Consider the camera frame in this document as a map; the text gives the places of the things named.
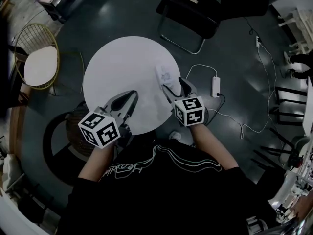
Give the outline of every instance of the forearm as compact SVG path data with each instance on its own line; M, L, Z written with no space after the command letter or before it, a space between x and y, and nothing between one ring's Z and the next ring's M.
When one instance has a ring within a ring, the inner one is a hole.
M196 147L215 158L225 170L238 167L234 157L204 124L192 125L190 130Z
M78 177L98 182L109 167L113 154L114 144L103 149L96 147Z

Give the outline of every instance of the person's right arm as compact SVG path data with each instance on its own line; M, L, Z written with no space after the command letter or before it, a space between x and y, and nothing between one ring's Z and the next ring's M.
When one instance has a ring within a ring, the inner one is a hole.
M192 125L190 130L196 148L215 158L225 170L238 167L234 157L204 124Z

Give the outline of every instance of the dark green floor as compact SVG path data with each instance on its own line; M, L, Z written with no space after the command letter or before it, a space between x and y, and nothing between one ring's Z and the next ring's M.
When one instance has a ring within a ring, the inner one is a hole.
M198 55L190 55L183 50L160 39L157 25L160 15L155 12L161 0L85 0L72 14L57 36L60 51L81 51L87 65L92 56L106 43L124 36L142 36L157 41L167 48L175 58L182 77L185 77L193 64L213 66L221 78L221 93L226 103L221 113L232 115L240 123L246 123L256 130L263 128L267 119L268 80L259 61L255 48L255 35L249 35L249 26L243 18L221 22L216 35L205 42ZM272 53L275 63L283 71L283 51L290 44L284 31L277 26L276 16L269 10L263 17L248 18L259 32L263 43ZM185 32L178 25L169 24L173 38L192 48L197 36ZM269 55L260 49L261 57L269 73L271 86L274 82L274 70ZM276 67L277 86L301 89L300 81L282 79L279 67ZM196 67L189 80L198 88L208 108L216 109L220 99L211 94L211 69ZM71 187L65 185L49 171L42 153L42 140L45 127L56 115L72 110L84 99L79 93L82 82L82 70L78 57L61 55L60 74L57 92L53 97L47 91L34 91L26 112L22 143L22 167L26 175L54 196L54 203L63 207ZM260 145L280 147L279 140L268 131L270 124L260 134L245 129L245 138L240 139L240 127L228 117L217 116L209 128L234 155L243 171L257 182L262 170L253 164L253 149ZM157 129L160 137L166 137L172 130L179 129L178 122L171 117ZM185 142L191 143L188 129L179 129ZM303 134L301 127L278 126L288 139ZM66 143L64 126L61 126L53 138L53 148L63 147Z

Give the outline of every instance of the white sneaker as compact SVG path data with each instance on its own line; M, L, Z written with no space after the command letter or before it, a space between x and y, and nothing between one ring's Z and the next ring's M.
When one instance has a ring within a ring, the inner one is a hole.
M285 58L286 64L291 64L290 57L288 56L288 54L285 51L284 51L284 58Z
M170 134L170 136L168 137L168 139L175 139L175 140L177 140L178 142L180 142L180 140L181 140L181 134L179 133L179 132L177 132L177 131L172 131L171 132L171 134Z

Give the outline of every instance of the shoe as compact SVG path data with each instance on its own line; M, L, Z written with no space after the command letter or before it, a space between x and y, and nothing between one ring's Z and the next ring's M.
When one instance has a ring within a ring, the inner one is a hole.
M180 142L181 140L181 134L177 131L172 131L170 136L168 137L169 140L175 139L178 142Z
M288 69L286 71L286 78L289 77L289 78L294 78L294 73L295 73L295 69Z
M290 62L290 57L288 56L288 54L284 51L284 58L285 58L285 62L286 62L286 64L291 64L291 62Z

